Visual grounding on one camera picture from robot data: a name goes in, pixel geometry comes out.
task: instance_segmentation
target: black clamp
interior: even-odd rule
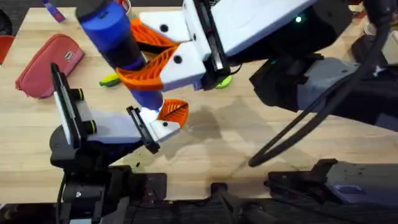
[[[157,144],[152,136],[150,135],[144,121],[142,120],[141,116],[139,115],[140,110],[138,108],[133,108],[132,106],[126,108],[127,112],[129,113],[130,117],[136,124],[136,128],[141,134],[141,141],[144,143],[144,146],[153,154],[156,154],[160,146]]]

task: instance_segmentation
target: green led light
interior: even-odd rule
[[[296,23],[301,23],[303,21],[303,19],[300,16],[296,17]]]
[[[295,23],[301,24],[303,22],[307,21],[307,17],[305,16],[304,13],[301,13],[300,15],[297,15],[296,18],[294,19]]]

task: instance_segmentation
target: yellow object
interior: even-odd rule
[[[112,73],[112,74],[104,77],[100,81],[99,85],[100,86],[106,86],[106,87],[112,87],[112,86],[115,86],[115,85],[117,85],[119,83],[120,83],[120,79],[119,79],[118,75],[116,73]]]

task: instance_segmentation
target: black bracket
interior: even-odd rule
[[[151,153],[156,154],[159,151],[160,146],[152,139],[152,136],[150,135],[144,121],[139,115],[140,110],[138,108],[133,108],[132,106],[130,106],[127,108],[127,112],[134,121],[134,124],[136,124],[136,128],[141,134],[141,141],[143,142],[144,146]]]
[[[212,90],[229,76],[231,69],[217,32],[209,1],[194,0],[193,2],[211,49],[209,59],[204,62],[206,73],[201,79],[201,84],[203,90]]]

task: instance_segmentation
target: blue bottle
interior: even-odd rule
[[[118,3],[109,0],[84,0],[76,9],[76,17],[113,69],[140,70],[146,64],[131,32],[130,20]],[[142,107],[158,110],[163,105],[160,91],[130,92]]]

